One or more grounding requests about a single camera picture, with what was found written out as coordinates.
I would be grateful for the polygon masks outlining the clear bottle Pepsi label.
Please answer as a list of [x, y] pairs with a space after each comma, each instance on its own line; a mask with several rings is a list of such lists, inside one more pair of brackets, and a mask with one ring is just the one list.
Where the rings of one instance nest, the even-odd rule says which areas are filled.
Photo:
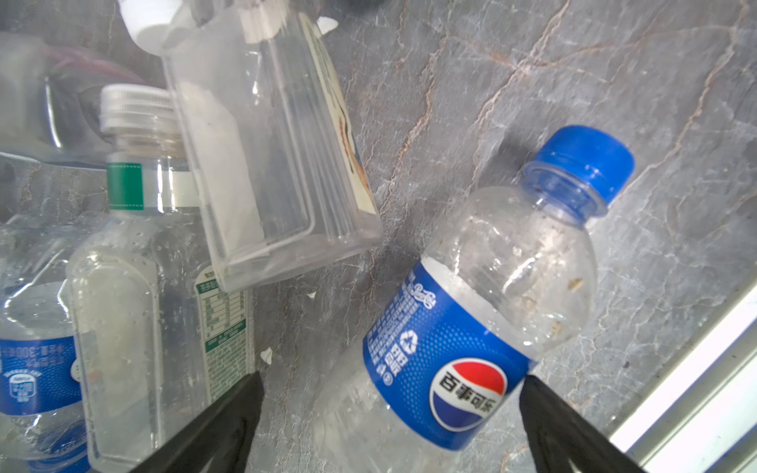
[[556, 131], [520, 180], [474, 191], [326, 378], [313, 448], [344, 472], [449, 472], [551, 350], [587, 324], [587, 222], [632, 177], [598, 129]]

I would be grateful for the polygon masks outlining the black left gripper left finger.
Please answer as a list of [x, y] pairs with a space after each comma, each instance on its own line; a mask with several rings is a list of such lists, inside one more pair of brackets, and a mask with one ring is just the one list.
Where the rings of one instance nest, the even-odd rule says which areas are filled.
[[263, 398], [261, 374], [247, 374], [133, 470], [244, 472]]

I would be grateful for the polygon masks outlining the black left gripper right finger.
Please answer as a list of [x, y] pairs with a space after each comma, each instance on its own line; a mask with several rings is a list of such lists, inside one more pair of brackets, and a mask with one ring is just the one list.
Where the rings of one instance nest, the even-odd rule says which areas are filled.
[[532, 374], [524, 379], [518, 407], [538, 472], [644, 472]]

